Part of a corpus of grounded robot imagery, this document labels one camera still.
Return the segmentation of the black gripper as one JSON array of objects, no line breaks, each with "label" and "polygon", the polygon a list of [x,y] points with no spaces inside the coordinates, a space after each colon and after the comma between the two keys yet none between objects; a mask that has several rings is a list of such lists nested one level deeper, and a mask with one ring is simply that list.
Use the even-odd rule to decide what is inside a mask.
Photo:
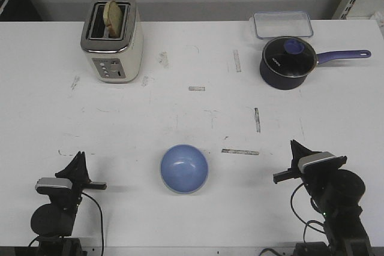
[{"label": "black gripper", "polygon": [[304,183],[313,187],[325,186],[331,180],[331,174],[347,162],[346,156],[337,156],[336,159],[315,166],[306,173],[301,173],[298,168],[299,160],[302,157],[312,155],[314,152],[296,140],[290,141],[290,147],[292,151],[291,168],[273,174],[273,182],[275,184],[288,179],[301,178]]},{"label": "black gripper", "polygon": [[82,201],[85,189],[105,190],[106,182],[93,182],[89,178],[85,153],[78,151],[69,165],[55,173],[55,186],[49,199],[59,207],[75,207]]}]

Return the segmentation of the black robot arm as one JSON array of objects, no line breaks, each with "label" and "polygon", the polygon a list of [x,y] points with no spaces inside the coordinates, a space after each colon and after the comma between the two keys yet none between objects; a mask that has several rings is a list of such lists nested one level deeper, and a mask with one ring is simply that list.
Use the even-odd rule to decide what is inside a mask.
[{"label": "black robot arm", "polygon": [[37,235],[35,255],[88,255],[80,239],[72,237],[74,223],[83,197],[92,200],[100,213],[101,254],[104,254],[103,212],[100,204],[85,190],[105,190],[105,182],[93,182],[88,174],[86,156],[79,151],[54,177],[42,177],[35,190],[49,197],[31,216],[31,229]]},{"label": "black robot arm", "polygon": [[365,192],[365,183],[354,172],[342,166],[346,156],[313,151],[296,140],[291,140],[291,166],[273,175],[274,183],[288,179],[302,180],[311,205],[324,222],[327,242],[297,243],[294,255],[373,255],[368,234],[361,222],[359,201]]}]

